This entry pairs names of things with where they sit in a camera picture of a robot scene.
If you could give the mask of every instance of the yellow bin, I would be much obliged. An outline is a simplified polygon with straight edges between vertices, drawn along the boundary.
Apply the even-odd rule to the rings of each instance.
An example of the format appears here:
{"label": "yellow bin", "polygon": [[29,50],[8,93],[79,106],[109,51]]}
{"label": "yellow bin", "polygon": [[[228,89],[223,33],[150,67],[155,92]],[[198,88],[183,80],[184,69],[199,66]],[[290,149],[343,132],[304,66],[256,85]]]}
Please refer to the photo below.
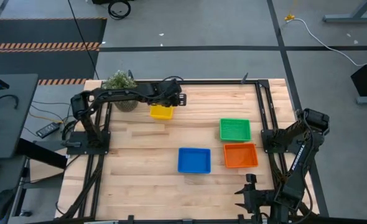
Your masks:
{"label": "yellow bin", "polygon": [[154,119],[172,119],[174,113],[173,106],[165,107],[161,105],[151,106],[151,117]]}

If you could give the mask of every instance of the plastic bin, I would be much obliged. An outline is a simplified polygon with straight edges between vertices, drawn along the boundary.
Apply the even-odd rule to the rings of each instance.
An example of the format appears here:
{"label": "plastic bin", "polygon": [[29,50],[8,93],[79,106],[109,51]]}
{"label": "plastic bin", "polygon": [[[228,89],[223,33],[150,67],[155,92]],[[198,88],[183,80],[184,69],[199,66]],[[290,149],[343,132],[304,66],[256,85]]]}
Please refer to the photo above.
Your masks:
{"label": "plastic bin", "polygon": [[173,106],[165,107],[161,105],[151,106],[151,117],[154,119],[172,119],[174,113]]}
{"label": "plastic bin", "polygon": [[220,135],[222,141],[250,141],[250,121],[247,119],[220,119]]}
{"label": "plastic bin", "polygon": [[227,168],[258,166],[257,150],[253,143],[225,144],[223,149]]}
{"label": "plastic bin", "polygon": [[178,172],[209,174],[211,172],[211,150],[179,148]]}

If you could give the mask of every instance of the potted plant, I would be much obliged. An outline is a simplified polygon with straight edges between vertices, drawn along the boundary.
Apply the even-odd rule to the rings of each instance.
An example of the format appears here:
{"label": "potted plant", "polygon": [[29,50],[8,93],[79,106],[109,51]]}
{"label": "potted plant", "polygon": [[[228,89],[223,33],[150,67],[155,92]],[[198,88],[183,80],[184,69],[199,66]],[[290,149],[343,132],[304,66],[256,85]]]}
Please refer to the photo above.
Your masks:
{"label": "potted plant", "polygon": [[[136,83],[130,70],[128,72],[118,70],[112,77],[109,77],[104,83],[103,88],[109,90],[120,90],[126,88],[135,88]],[[138,106],[138,101],[117,101],[114,102],[117,109],[122,112],[130,112]]]}

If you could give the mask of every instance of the orange bin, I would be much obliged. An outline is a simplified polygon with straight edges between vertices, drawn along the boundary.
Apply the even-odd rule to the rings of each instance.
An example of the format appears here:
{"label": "orange bin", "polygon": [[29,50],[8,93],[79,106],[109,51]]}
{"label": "orange bin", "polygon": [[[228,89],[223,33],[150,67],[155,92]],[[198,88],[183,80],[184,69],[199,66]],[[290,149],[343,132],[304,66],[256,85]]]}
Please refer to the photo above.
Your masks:
{"label": "orange bin", "polygon": [[227,168],[258,166],[256,145],[253,143],[224,144],[223,150]]}

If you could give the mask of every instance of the green plant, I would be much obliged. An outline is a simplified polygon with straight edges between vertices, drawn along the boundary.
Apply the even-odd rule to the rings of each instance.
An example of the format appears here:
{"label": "green plant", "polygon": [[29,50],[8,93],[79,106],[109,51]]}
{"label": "green plant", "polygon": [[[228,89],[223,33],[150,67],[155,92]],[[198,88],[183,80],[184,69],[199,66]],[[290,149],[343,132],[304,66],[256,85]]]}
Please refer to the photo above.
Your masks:
{"label": "green plant", "polygon": [[109,77],[104,83],[103,88],[119,90],[124,88],[135,88],[135,80],[128,76],[125,71],[118,70],[112,77]]}

